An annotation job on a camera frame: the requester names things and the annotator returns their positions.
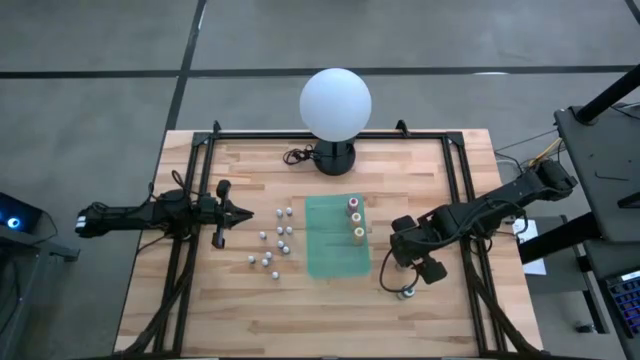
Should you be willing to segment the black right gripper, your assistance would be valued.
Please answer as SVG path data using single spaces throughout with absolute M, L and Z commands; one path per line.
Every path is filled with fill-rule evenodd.
M 450 217 L 443 207 L 417 220 L 406 215 L 392 221 L 391 250 L 403 268 L 413 268 L 426 284 L 443 279 L 447 271 L 430 253 L 450 243 Z

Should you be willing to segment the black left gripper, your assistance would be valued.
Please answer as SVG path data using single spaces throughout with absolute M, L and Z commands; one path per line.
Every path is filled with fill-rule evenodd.
M 198 222 L 202 225 L 216 226 L 216 232 L 212 236 L 212 245 L 216 249 L 223 249 L 225 247 L 223 232 L 224 228 L 227 227 L 227 220 L 230 213 L 227 209 L 230 189 L 231 183 L 228 180 L 220 180 L 216 188 L 217 197 L 207 193 L 198 200 Z M 233 211 L 236 215 L 243 216 L 234 218 L 232 226 L 250 220 L 254 215 L 254 212 L 237 206 L 234 207 Z

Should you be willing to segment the green cutting mat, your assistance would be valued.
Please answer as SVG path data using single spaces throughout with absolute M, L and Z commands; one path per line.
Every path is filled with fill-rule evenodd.
M 347 201 L 359 199 L 364 244 L 353 243 L 353 227 L 347 214 Z M 368 227 L 364 213 L 364 198 L 359 193 L 309 196 L 305 201 L 307 270 L 311 277 L 350 278 L 367 276 L 371 272 Z

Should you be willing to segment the white paper sheet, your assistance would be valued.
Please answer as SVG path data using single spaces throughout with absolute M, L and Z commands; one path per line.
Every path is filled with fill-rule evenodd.
M 536 260 L 532 258 L 535 248 L 531 247 L 530 242 L 540 235 L 536 221 L 533 219 L 516 219 L 512 224 L 512 231 L 516 237 L 524 273 L 526 275 L 545 276 L 547 271 L 544 260 L 542 258 Z

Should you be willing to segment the white globe table lamp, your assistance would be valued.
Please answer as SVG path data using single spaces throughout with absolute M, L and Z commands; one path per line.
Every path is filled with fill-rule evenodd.
M 355 138 L 372 112 L 372 97 L 364 80 L 343 68 L 322 70 L 304 85 L 299 112 L 318 139 L 314 146 L 317 169 L 330 176 L 349 172 L 356 159 Z

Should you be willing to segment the black desk support beam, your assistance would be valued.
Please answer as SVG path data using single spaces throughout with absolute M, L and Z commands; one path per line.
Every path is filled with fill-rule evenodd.
M 535 248 L 532 258 L 544 258 L 584 241 L 600 238 L 601 232 L 595 216 L 586 213 L 533 239 L 530 242 L 531 247 Z

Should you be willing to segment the black metal stand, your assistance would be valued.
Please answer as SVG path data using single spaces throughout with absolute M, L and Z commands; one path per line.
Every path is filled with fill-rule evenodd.
M 0 226 L 0 250 L 7 250 L 15 264 L 12 285 L 8 288 L 10 311 L 0 324 L 0 360 L 11 360 L 23 334 L 31 304 L 41 285 L 50 256 L 66 262 L 78 259 L 80 250 L 55 240 L 39 240 L 34 235 Z

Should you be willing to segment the dark grey desk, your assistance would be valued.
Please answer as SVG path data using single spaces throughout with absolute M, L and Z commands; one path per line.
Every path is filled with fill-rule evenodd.
M 554 118 L 604 239 L 640 242 L 640 207 L 619 206 L 640 193 L 640 119 L 608 109 L 589 126 L 575 119 L 572 108 L 555 111 Z M 599 179 L 595 171 L 629 181 Z

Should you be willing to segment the black computer with blue light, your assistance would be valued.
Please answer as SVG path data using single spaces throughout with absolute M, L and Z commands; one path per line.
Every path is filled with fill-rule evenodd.
M 0 225 L 33 234 L 41 216 L 41 209 L 0 192 Z

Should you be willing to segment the backlit computer keyboard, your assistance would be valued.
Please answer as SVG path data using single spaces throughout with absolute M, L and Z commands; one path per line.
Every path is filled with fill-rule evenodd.
M 606 288 L 626 336 L 640 336 L 640 269 L 607 278 Z

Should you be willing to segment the black round post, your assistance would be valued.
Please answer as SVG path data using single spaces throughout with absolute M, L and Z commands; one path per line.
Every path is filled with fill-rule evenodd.
M 640 86 L 640 64 L 618 79 L 576 113 L 576 120 L 583 125 L 593 125 L 597 117 L 617 101 Z

